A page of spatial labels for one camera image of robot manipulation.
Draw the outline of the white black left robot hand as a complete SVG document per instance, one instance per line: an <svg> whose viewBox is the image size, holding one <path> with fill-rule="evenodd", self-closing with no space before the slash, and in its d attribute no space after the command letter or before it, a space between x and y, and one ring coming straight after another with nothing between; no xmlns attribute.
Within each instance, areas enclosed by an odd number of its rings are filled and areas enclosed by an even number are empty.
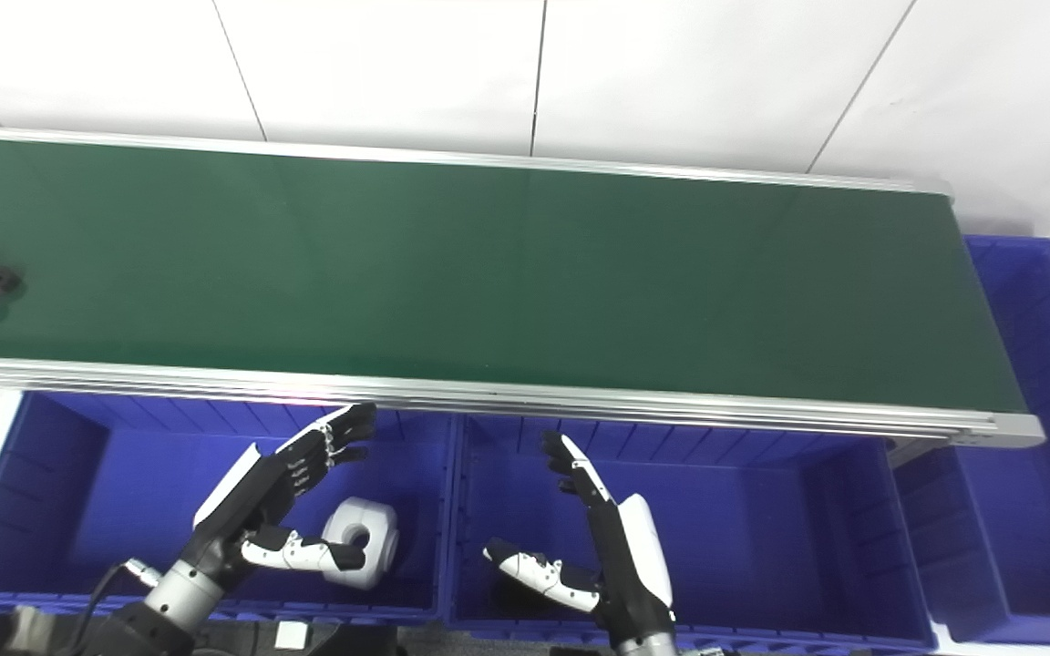
<svg viewBox="0 0 1050 656"><path fill-rule="evenodd" d="M337 466L368 456L376 430L374 403L348 405L308 424L271 454L251 446L247 466L204 503L200 522L180 552L188 577L202 576L230 592L253 568L360 570L364 551L351 544L304 537L284 525L297 498L316 489Z"/></svg>

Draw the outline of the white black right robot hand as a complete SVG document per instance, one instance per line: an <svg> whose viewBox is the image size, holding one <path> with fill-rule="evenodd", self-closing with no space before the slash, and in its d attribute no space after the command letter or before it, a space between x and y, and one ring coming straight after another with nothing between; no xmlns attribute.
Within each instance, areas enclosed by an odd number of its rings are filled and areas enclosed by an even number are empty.
<svg viewBox="0 0 1050 656"><path fill-rule="evenodd" d="M591 615L617 655L675 655L674 589L649 503L613 498L570 436L547 429L540 445L559 490L586 509L598 573L500 538L484 545L484 558L544 599Z"/></svg>

